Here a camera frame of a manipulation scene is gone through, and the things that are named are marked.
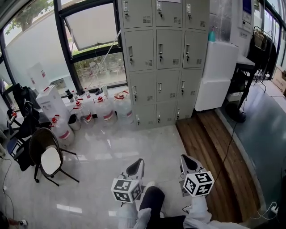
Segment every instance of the round black base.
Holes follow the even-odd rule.
[[[235,103],[229,103],[225,107],[225,111],[231,119],[238,123],[243,123],[246,120],[246,115],[241,110],[237,110],[237,105]]]

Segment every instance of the glossy white floor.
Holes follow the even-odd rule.
[[[175,126],[131,131],[117,126],[100,129],[95,124],[91,129],[77,131],[76,141],[69,149],[78,154],[78,159],[64,153],[62,168],[80,183],[58,173],[54,180],[59,187],[41,175],[37,184],[33,179],[34,167],[21,172],[12,161],[5,181],[6,192],[14,204],[15,219],[25,218],[28,228],[117,228],[116,211],[120,203],[111,195],[111,184],[139,158],[145,161],[144,185],[157,181],[166,194],[163,206],[166,216],[183,215],[181,209],[190,205],[190,197],[181,196],[180,155],[185,149]],[[1,184],[8,166],[9,161],[0,161]],[[11,202],[5,202],[0,192],[3,212],[5,203],[7,215],[12,217]]]

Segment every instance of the locker door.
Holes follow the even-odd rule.
[[[156,8],[157,27],[182,27],[182,3],[157,1]]]
[[[202,70],[183,70],[177,99],[196,97],[200,87]]]
[[[156,125],[166,126],[174,123],[176,101],[159,102],[156,109]]]
[[[210,0],[186,0],[185,27],[209,30]]]
[[[183,68],[200,68],[206,57],[207,34],[185,32]]]
[[[157,30],[158,69],[178,68],[181,62],[182,31]]]
[[[133,113],[139,129],[152,128],[154,125],[154,105],[134,106]]]
[[[179,70],[157,72],[157,102],[174,100],[177,95]]]
[[[129,71],[154,69],[153,31],[125,33]]]
[[[134,105],[154,103],[154,73],[130,74]]]
[[[193,108],[195,106],[195,98],[191,100],[178,100],[175,118],[176,120],[187,119],[192,117]]]
[[[122,11],[125,29],[153,26],[152,0],[123,0]]]

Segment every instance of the person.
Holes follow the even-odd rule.
[[[186,216],[160,217],[160,212],[165,199],[163,191],[157,187],[155,182],[146,186],[146,192],[141,202],[139,212],[135,203],[123,204],[119,209],[119,229],[247,229],[236,223],[221,223],[211,221],[211,214],[208,212],[206,198],[204,196],[192,199]]]
[[[16,221],[9,219],[2,212],[0,212],[0,228],[8,229],[9,226],[27,226],[28,222],[26,220]]]

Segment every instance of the white seat cushion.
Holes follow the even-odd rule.
[[[48,148],[41,157],[42,167],[49,175],[53,174],[61,165],[59,153],[54,147]]]

